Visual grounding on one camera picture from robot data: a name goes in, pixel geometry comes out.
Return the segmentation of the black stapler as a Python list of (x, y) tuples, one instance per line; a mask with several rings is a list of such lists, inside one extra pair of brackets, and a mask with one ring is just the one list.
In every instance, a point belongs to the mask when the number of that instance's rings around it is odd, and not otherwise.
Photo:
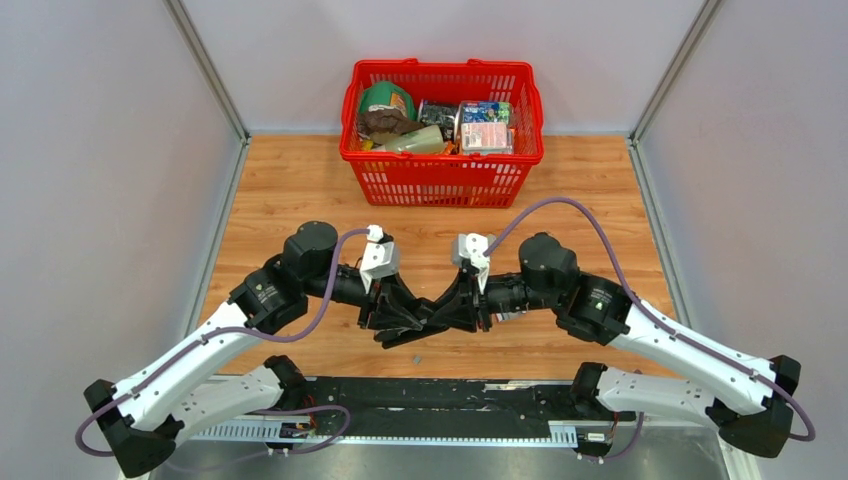
[(396, 348), (398, 346), (419, 341), (424, 338), (438, 335), (449, 330), (446, 325), (427, 325), (420, 330), (397, 328), (380, 330), (374, 334), (373, 340), (381, 345), (383, 349)]

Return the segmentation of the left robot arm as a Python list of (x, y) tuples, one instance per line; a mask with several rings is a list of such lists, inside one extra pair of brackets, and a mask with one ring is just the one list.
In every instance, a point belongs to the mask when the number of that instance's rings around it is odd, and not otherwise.
[(177, 345), (118, 382), (90, 384), (84, 399), (91, 414), (77, 427), (76, 447), (92, 457), (115, 459), (126, 477), (136, 478), (165, 464), (211, 426), (273, 408), (296, 413), (306, 389), (285, 356), (234, 380), (207, 381), (262, 342), (304, 339), (333, 302), (369, 306), (378, 281), (398, 270), (394, 239), (378, 225), (340, 234), (326, 222), (302, 224), (280, 253), (248, 274)]

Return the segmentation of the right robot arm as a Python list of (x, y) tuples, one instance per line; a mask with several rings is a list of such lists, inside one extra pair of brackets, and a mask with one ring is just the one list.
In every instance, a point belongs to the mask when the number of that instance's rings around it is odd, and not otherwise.
[(458, 285), (449, 305), (460, 318), (484, 327), (496, 314), (550, 309), (570, 336), (635, 353), (678, 375), (639, 375), (584, 362), (570, 388), (578, 415), (592, 419), (608, 410), (676, 418), (710, 428), (749, 454), (780, 454), (790, 438), (789, 399), (799, 362), (748, 355), (686, 328), (648, 302), (631, 299), (622, 285), (581, 272), (576, 254), (545, 232), (520, 245), (518, 273), (493, 275), (484, 254), (493, 240), (460, 234), (453, 241)]

